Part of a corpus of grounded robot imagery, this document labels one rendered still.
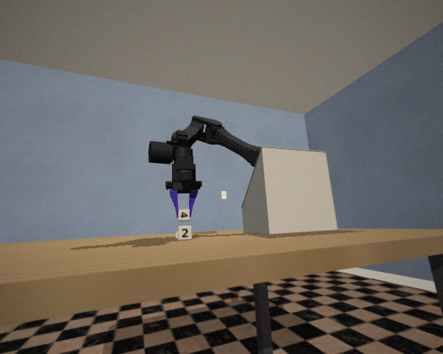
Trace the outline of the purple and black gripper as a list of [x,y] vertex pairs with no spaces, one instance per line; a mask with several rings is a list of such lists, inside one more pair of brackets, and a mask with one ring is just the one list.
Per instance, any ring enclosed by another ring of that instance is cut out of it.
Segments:
[[[194,186],[199,185],[199,186]],[[198,190],[202,186],[201,181],[166,181],[165,187],[166,189],[172,189],[170,190],[170,195],[173,201],[173,203],[176,205],[176,216],[178,217],[178,197],[177,193],[190,193],[189,197],[189,210],[190,210],[190,217],[193,209],[193,204],[196,199]]]

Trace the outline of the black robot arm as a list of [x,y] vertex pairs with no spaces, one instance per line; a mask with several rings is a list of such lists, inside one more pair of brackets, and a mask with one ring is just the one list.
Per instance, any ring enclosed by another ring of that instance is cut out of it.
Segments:
[[[205,125],[205,132],[203,132]],[[193,164],[193,149],[191,149],[196,140],[210,145],[226,147],[242,156],[253,167],[255,167],[261,149],[230,134],[224,129],[220,121],[193,116],[190,125],[186,129],[172,133],[171,141],[150,141],[148,161],[149,163],[170,164],[174,160],[172,181],[196,181],[196,164]]]

